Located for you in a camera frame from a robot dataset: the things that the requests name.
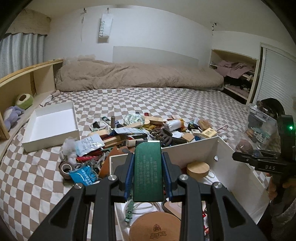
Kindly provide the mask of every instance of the checkered bedsheet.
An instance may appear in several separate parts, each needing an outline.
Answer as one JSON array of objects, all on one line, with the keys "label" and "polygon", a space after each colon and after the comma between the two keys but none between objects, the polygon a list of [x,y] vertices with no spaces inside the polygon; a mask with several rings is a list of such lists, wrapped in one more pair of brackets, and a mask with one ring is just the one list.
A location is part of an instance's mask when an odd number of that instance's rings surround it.
[{"label": "checkered bedsheet", "polygon": [[[232,130],[243,128],[247,121],[247,107],[222,92],[182,88],[89,90],[61,93],[48,105],[68,101],[74,102],[81,138],[90,133],[89,125],[102,116],[114,115],[123,123],[125,115],[135,111],[164,119],[174,115],[187,123],[198,117],[209,120],[214,128],[227,124],[231,137]],[[14,137],[0,166],[0,215],[19,241],[30,237],[71,188],[59,173],[60,147],[25,153],[25,128]],[[265,175],[254,174],[266,185]]]}]

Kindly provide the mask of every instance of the pink clothing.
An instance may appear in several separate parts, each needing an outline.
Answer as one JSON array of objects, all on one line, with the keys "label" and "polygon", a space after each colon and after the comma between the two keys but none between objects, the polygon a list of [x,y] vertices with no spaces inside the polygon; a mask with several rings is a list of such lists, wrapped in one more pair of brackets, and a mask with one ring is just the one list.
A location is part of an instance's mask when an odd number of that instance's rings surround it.
[{"label": "pink clothing", "polygon": [[216,69],[216,71],[221,74],[223,77],[230,76],[232,78],[238,79],[241,77],[244,73],[253,70],[253,68],[247,64],[244,63],[233,63],[233,62],[227,62],[225,60],[222,60]]}]

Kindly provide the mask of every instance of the wooden lid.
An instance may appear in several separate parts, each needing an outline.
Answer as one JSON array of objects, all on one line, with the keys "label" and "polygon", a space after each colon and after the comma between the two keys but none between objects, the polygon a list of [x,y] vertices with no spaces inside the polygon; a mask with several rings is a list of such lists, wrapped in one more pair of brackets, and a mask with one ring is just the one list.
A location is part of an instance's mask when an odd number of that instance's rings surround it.
[{"label": "wooden lid", "polygon": [[131,226],[130,241],[179,240],[181,221],[164,212],[146,213]]},{"label": "wooden lid", "polygon": [[187,174],[194,179],[201,179],[209,173],[210,166],[205,162],[194,161],[187,165]]},{"label": "wooden lid", "polygon": [[144,123],[144,125],[148,125],[148,124],[150,124],[150,121],[147,120],[147,119],[145,119],[145,123]]}]

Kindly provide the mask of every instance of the white ring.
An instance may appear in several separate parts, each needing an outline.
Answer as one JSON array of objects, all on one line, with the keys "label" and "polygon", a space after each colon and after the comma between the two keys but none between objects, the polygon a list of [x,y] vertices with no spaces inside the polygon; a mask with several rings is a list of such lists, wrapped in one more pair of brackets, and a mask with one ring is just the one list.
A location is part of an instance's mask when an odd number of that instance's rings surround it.
[{"label": "white ring", "polygon": [[100,128],[94,128],[94,126],[93,126],[93,124],[95,123],[94,122],[89,126],[91,131],[100,131],[100,130],[103,130],[107,127],[107,124],[105,122],[103,122],[103,121],[97,121],[97,122],[99,122]]},{"label": "white ring", "polygon": [[209,170],[209,173],[207,174],[207,176],[208,176],[209,178],[214,178],[214,177],[215,177],[215,173],[213,172],[212,169]]}]

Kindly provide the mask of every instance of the cork coaster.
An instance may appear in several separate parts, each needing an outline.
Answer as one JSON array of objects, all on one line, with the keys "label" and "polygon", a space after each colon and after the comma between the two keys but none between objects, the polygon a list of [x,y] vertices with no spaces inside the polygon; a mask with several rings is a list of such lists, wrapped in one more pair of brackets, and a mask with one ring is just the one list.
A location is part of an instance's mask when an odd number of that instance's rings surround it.
[{"label": "cork coaster", "polygon": [[178,241],[181,221],[169,213],[151,212],[139,217],[131,226],[130,241]]}]

